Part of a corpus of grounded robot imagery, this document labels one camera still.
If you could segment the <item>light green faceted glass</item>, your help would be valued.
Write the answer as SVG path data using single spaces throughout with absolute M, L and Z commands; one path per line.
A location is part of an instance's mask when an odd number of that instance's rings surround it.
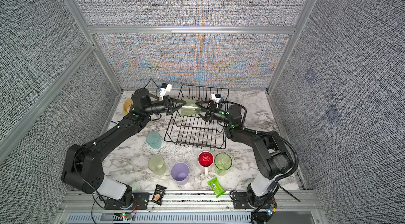
M 186 105 L 180 109 L 181 116 L 198 115 L 200 114 L 200 107 L 196 105 L 196 101 L 193 99 L 184 98 Z

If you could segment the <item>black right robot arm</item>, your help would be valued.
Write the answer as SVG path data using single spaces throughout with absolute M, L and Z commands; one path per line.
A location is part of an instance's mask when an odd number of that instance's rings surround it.
M 247 108 L 227 101 L 227 110 L 213 100 L 197 101 L 199 115 L 204 121 L 224 123 L 225 136 L 233 142 L 252 148 L 259 174 L 248 185 L 249 204 L 259 208 L 267 204 L 276 194 L 279 181 L 294 174 L 298 168 L 298 154 L 292 144 L 276 131 L 265 132 L 245 126 Z

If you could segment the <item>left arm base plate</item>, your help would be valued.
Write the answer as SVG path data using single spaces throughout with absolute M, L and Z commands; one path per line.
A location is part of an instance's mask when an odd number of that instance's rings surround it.
M 132 196 L 126 193 L 122 199 L 107 199 L 105 201 L 105 210 L 146 210 L 149 202 L 150 193 L 133 192 Z

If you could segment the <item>lavender plastic cup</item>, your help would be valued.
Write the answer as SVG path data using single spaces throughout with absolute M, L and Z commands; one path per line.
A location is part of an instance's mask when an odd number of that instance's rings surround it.
M 174 181 L 183 186 L 188 183 L 190 169 L 186 163 L 178 162 L 172 167 L 170 174 Z

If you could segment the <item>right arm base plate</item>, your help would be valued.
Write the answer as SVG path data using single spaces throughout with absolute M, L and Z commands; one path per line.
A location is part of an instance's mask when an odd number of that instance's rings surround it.
M 247 193 L 246 192 L 231 192 L 231 199 L 233 202 L 234 209 L 236 210 L 246 210 L 246 209 L 254 209 L 248 201 Z

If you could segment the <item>white mug red inside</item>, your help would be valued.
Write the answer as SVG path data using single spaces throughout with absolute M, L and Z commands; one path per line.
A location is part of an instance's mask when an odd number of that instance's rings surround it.
M 198 166 L 205 176 L 208 176 L 209 171 L 214 164 L 214 156 L 209 151 L 203 151 L 198 155 Z

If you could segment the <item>teal translucent cup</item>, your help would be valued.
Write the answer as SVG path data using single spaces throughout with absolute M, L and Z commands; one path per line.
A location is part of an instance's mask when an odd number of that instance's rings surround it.
M 160 149 L 162 138 L 158 132 L 149 132 L 146 136 L 146 142 L 153 149 Z

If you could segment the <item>pale yellow-green frosted cup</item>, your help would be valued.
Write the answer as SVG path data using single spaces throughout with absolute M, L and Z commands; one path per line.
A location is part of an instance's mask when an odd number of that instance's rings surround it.
M 164 175 L 166 164 L 161 155 L 154 155 L 148 160 L 148 169 L 156 175 Z

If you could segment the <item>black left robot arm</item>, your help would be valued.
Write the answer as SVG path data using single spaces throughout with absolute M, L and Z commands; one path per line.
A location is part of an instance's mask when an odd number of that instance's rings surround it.
M 152 100 L 153 97 L 145 88 L 136 90 L 131 97 L 129 113 L 115 127 L 84 145 L 72 145 L 66 153 L 62 182 L 87 194 L 95 192 L 121 201 L 128 207 L 133 201 L 132 188 L 108 178 L 102 163 L 121 143 L 141 132 L 150 122 L 151 115 L 170 115 L 186 105 L 186 101 L 168 95 L 155 100 Z

